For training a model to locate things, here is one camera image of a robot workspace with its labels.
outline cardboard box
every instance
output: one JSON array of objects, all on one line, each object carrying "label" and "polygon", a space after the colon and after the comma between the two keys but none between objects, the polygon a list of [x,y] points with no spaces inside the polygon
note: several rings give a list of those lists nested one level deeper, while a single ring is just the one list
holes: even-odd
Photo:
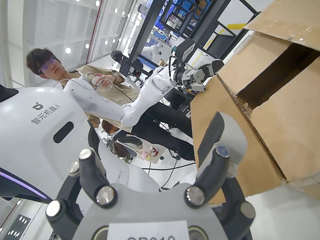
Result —
[{"label": "cardboard box", "polygon": [[[229,88],[220,80],[219,76],[215,76],[207,83],[206,89],[206,92],[198,94],[191,102],[194,150],[198,150],[215,113],[217,111],[224,112],[237,121],[248,142],[248,151],[239,165],[237,176],[245,197],[280,186],[283,176],[278,166],[267,152],[250,122],[241,112],[241,104],[235,103],[236,100],[230,94]],[[197,153],[195,153],[195,159],[198,166]],[[220,190],[209,203],[219,204],[224,201],[224,195]]]},{"label": "cardboard box", "polygon": [[168,64],[167,64],[164,60],[161,59],[161,60],[159,61],[158,65],[165,67],[165,66],[167,66]]},{"label": "cardboard box", "polygon": [[[219,72],[285,180],[320,199],[319,0],[275,0]],[[313,183],[302,184],[309,179]]]}]

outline beige shirt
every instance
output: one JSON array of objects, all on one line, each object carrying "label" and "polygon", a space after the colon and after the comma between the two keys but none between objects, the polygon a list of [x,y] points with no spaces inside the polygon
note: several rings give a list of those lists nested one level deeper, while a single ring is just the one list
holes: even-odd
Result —
[{"label": "beige shirt", "polygon": [[[115,75],[122,77],[122,75],[117,71],[105,69],[105,68],[94,67],[94,66],[90,66],[90,65],[85,65],[85,66],[79,68],[78,71],[80,73],[82,73],[83,75],[88,75],[87,78],[89,79],[92,86],[94,86],[92,83],[92,80],[94,78],[94,74],[97,74],[97,73],[102,73],[104,75],[115,74]],[[79,78],[81,76],[79,73],[73,73],[73,74],[74,74],[75,78]],[[65,86],[67,81],[62,81],[61,83],[63,84],[63,86]],[[127,86],[122,85],[121,83],[118,83],[118,82],[114,82],[112,88],[109,90],[102,91],[103,88],[104,88],[103,86],[99,86],[99,90],[97,91],[99,93],[99,95],[101,97],[104,97],[104,98],[107,98],[111,101],[114,101],[115,103],[117,103],[119,105],[124,105],[125,103],[131,103],[132,101],[134,101],[138,97],[138,94],[139,94],[139,91],[137,91],[136,89],[127,87]],[[103,120],[108,121],[110,124],[114,125],[115,127],[131,133],[132,127],[126,127],[126,126],[122,125],[121,122],[119,122],[119,121],[112,120],[112,119],[105,118],[105,117],[101,117],[101,116],[98,117],[97,114],[86,113],[86,115],[88,116],[88,119],[90,121],[100,123],[99,118],[101,118]]]}]

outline purple light strip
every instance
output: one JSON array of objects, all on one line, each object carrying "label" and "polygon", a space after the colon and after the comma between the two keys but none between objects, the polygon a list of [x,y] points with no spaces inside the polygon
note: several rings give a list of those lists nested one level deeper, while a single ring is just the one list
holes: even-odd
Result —
[{"label": "purple light strip", "polygon": [[47,199],[46,196],[42,195],[40,192],[38,192],[38,191],[36,191],[35,189],[31,188],[31,187],[28,186],[27,184],[24,184],[24,183],[22,183],[21,181],[15,179],[14,177],[10,177],[9,175],[2,173],[1,171],[0,171],[0,176],[2,176],[2,177],[6,178],[6,179],[8,179],[8,180],[10,180],[10,181],[12,181],[12,182],[14,182],[14,183],[19,184],[20,186],[28,189],[29,191],[32,191],[33,193],[35,193],[36,195],[42,197],[43,199]]}]

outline glasses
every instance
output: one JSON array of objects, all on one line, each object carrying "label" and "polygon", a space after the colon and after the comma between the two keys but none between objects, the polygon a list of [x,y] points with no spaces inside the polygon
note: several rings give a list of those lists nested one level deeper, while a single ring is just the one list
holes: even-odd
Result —
[{"label": "glasses", "polygon": [[49,70],[49,64],[52,65],[55,61],[57,61],[57,58],[55,55],[52,55],[46,63],[41,65],[39,72],[45,73],[47,70]]}]

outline black pants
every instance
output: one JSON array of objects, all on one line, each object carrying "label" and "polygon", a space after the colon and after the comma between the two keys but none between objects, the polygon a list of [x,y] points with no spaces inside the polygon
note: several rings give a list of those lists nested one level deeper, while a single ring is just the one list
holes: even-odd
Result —
[{"label": "black pants", "polygon": [[178,152],[185,160],[195,160],[193,145],[173,137],[166,129],[158,126],[157,121],[178,128],[186,135],[192,137],[191,121],[183,113],[158,102],[151,106],[132,128],[131,134],[140,137],[153,144],[159,144],[169,150]]}]

